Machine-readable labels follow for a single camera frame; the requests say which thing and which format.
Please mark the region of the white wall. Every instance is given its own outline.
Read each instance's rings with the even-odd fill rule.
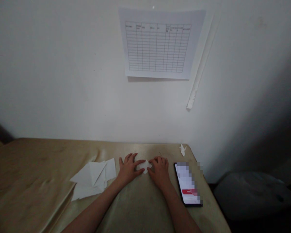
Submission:
[[[215,182],[291,108],[291,80],[285,85],[289,77],[282,75],[291,59],[291,1],[222,1],[191,111],[186,104],[193,80],[125,77],[117,13],[122,3],[157,10],[199,5],[1,0],[0,124],[15,137],[188,143],[207,180]],[[256,115],[269,93],[275,99],[264,101]],[[241,131],[248,119],[254,128]],[[248,140],[233,144],[236,136]],[[237,157],[226,153],[231,145]]]

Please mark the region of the table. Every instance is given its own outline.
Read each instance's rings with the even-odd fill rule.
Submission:
[[[138,152],[136,159],[162,154],[169,160],[170,179],[179,195],[174,162],[196,163],[189,146],[82,140],[17,139],[0,147],[0,232],[61,232],[98,195],[71,202],[69,179],[90,161],[101,162]],[[196,179],[203,207],[187,208],[201,230],[230,232],[201,171]],[[172,232],[167,204],[148,174],[142,174],[117,195],[97,232]]]

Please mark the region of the dark floor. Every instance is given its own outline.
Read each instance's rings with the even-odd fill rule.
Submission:
[[[209,184],[209,187],[213,192],[216,184]],[[226,216],[225,219],[229,224],[232,233],[291,232],[291,207],[277,214],[254,220],[232,221]]]

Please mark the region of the grid lines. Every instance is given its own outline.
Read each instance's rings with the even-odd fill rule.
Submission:
[[[191,25],[125,22],[129,70],[183,72]]]

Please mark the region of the smartphone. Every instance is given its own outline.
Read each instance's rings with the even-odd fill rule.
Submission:
[[[203,203],[195,182],[192,180],[188,164],[185,162],[174,163],[174,167],[183,204],[187,207],[202,207]]]

